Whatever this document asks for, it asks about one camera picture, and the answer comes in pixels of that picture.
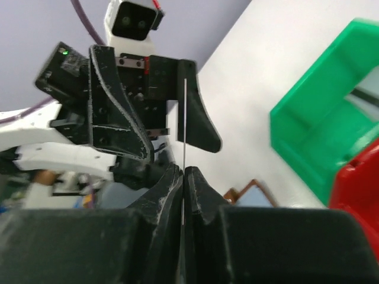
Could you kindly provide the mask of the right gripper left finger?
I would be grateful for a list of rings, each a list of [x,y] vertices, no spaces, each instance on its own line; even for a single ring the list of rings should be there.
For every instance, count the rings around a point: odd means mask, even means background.
[[[174,283],[182,171],[125,209],[19,209],[1,216],[2,283]]]

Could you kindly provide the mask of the dark card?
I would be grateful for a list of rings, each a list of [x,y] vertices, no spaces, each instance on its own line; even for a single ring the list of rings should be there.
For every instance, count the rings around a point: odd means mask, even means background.
[[[187,143],[187,78],[184,79],[184,113],[183,113],[183,163],[182,163],[182,171],[183,175],[185,173],[186,167],[186,143]],[[185,185],[184,185],[184,177],[183,177],[183,187],[182,187],[182,213],[181,213],[181,224],[185,225]]]

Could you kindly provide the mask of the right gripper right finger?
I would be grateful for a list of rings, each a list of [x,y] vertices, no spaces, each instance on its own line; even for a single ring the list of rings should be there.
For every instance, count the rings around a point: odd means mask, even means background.
[[[378,263],[343,211],[230,205],[184,174],[187,283],[377,283]]]

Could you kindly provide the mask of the red plastic bin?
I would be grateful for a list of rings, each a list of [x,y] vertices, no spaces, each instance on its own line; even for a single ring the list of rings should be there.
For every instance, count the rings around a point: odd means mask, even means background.
[[[338,171],[328,207],[353,215],[378,256],[378,140]]]

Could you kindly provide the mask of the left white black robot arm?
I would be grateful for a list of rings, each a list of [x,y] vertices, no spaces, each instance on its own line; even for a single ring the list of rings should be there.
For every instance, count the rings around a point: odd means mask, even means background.
[[[59,43],[35,85],[52,102],[1,116],[3,174],[72,171],[132,189],[152,187],[169,163],[156,157],[153,145],[169,134],[169,101],[178,103],[178,141],[211,153],[221,150],[191,60],[116,55],[101,45],[84,56]]]

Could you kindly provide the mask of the brown leather card holder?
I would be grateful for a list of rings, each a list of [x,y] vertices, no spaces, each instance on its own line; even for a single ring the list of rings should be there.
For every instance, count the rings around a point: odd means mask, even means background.
[[[257,179],[252,179],[241,191],[230,188],[223,198],[236,206],[279,207],[271,191]]]

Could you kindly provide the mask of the green plastic bin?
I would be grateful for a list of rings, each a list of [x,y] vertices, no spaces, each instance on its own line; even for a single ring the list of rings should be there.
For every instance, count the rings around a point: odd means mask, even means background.
[[[272,148],[323,204],[378,137],[378,23],[356,18],[270,112]]]

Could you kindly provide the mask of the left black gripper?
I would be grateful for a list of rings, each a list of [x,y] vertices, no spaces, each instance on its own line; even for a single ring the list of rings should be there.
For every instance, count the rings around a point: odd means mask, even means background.
[[[167,135],[167,102],[178,101],[176,139],[183,142],[184,79],[187,78],[187,144],[211,153],[221,137],[208,116],[191,60],[115,55],[93,45],[83,56],[59,43],[38,74],[36,87],[62,105],[51,126],[75,144],[115,155],[116,182],[149,188],[167,164],[155,159],[153,140]]]

